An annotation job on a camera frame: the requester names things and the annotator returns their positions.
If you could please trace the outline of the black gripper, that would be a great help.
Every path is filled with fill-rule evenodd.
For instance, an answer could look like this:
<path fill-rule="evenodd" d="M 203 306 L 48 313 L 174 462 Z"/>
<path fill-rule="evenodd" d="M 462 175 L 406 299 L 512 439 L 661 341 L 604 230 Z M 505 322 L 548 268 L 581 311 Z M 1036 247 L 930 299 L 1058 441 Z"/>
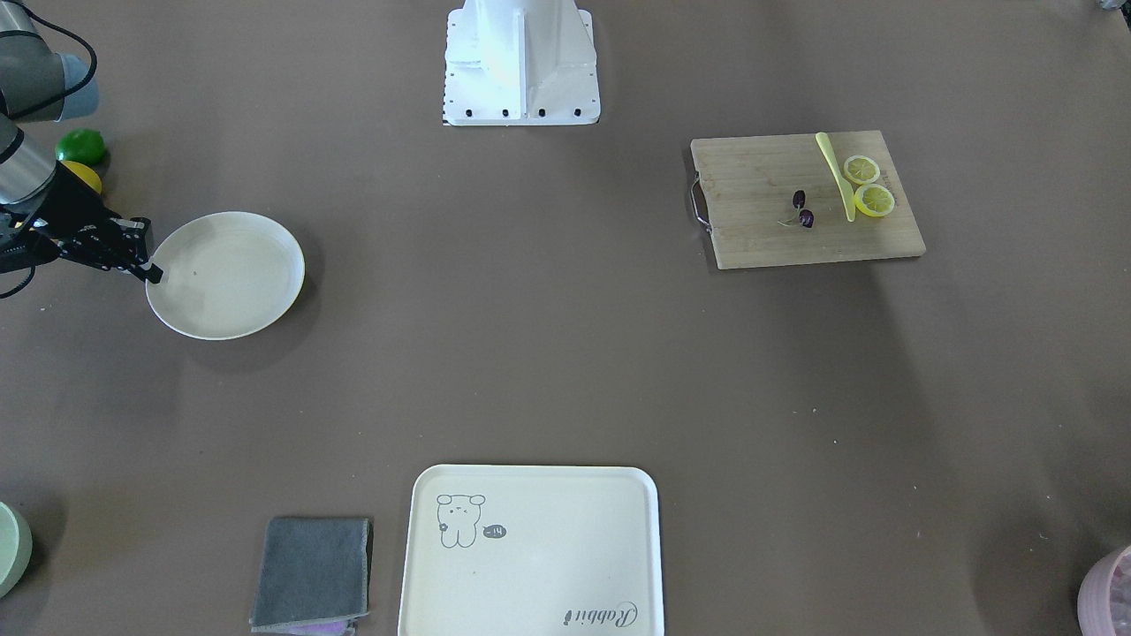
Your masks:
<path fill-rule="evenodd" d="M 57 167 L 40 192 L 3 205 L 5 274 L 64 258 L 93 269 L 129 270 L 159 284 L 164 270 L 149 261 L 149 220 L 126 220 L 68 167 Z"/>

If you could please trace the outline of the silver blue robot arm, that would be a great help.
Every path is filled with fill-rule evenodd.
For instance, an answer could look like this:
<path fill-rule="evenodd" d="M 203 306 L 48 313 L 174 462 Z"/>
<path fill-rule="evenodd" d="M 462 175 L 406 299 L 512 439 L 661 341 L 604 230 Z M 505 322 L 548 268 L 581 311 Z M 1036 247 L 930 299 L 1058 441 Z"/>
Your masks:
<path fill-rule="evenodd" d="M 97 55 L 88 60 L 52 51 L 36 26 L 86 42 L 40 18 L 21 1 L 1 8 L 3 104 L 1 104 L 1 266 L 26 270 L 59 258 L 100 270 L 128 270 L 150 284 L 163 270 L 150 261 L 150 221 L 126 220 L 102 204 L 100 194 L 52 151 L 25 134 L 25 122 L 88 117 L 98 104 Z"/>

